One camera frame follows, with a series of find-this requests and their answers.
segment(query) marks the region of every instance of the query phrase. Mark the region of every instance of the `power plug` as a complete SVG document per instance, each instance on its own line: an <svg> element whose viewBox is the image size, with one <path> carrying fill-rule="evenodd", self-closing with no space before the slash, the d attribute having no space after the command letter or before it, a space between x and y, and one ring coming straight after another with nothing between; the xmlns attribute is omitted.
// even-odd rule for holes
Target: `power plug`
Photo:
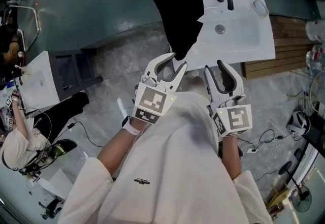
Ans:
<svg viewBox="0 0 325 224"><path fill-rule="evenodd" d="M256 153L257 152L257 149L254 149L254 148L249 148L247 150L247 153Z"/></svg>

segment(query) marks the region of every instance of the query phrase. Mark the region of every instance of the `white ceramic sink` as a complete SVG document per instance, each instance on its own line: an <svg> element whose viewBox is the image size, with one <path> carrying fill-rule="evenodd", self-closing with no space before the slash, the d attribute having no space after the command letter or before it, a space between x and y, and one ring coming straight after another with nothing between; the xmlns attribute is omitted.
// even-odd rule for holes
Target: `white ceramic sink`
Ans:
<svg viewBox="0 0 325 224"><path fill-rule="evenodd" d="M217 60L237 63L252 60L274 59L275 49L270 17L260 17L253 8L255 0L233 0L234 10L228 3L203 0L204 15L199 19L203 27L198 40L185 59L173 60L177 69L184 61L187 70L216 66ZM224 33L218 34L216 26L221 24Z"/></svg>

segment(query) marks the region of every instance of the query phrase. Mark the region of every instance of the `black towel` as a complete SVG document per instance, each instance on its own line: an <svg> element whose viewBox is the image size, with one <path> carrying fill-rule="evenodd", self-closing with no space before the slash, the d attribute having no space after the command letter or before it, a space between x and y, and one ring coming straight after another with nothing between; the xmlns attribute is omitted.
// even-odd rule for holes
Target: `black towel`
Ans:
<svg viewBox="0 0 325 224"><path fill-rule="evenodd" d="M167 40L175 58L182 60L197 41L203 24L203 0L153 0L160 12Z"/></svg>

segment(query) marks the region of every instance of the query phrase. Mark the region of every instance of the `yellow cable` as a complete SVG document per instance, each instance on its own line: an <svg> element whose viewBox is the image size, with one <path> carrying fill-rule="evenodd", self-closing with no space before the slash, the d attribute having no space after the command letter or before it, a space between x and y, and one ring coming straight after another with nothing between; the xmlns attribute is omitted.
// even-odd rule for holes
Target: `yellow cable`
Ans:
<svg viewBox="0 0 325 224"><path fill-rule="evenodd" d="M317 78L320 74L322 74L322 73L324 73L324 72L325 72L325 71L321 71L320 73L318 73L318 74L316 75L316 77L313 79L313 81L312 81L312 83L311 83L311 87L310 87L310 93L309 93L310 104L311 104L311 107L313 108L313 110L315 110L317 113L318 113L319 111L315 109L315 107L314 107L314 105L313 105L313 103L312 103L312 101L311 101L311 91L312 91L312 89L313 89L314 81L316 80L316 78Z"/></svg>

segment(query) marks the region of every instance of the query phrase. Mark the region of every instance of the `sink drain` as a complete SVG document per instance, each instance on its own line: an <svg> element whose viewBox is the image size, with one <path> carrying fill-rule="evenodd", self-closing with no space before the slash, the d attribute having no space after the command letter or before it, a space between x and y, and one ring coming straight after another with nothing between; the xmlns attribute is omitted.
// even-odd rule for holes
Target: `sink drain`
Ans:
<svg viewBox="0 0 325 224"><path fill-rule="evenodd" d="M224 33L225 29L224 29L224 26L222 24L218 24L216 25L215 27L215 31L217 34L221 35Z"/></svg>

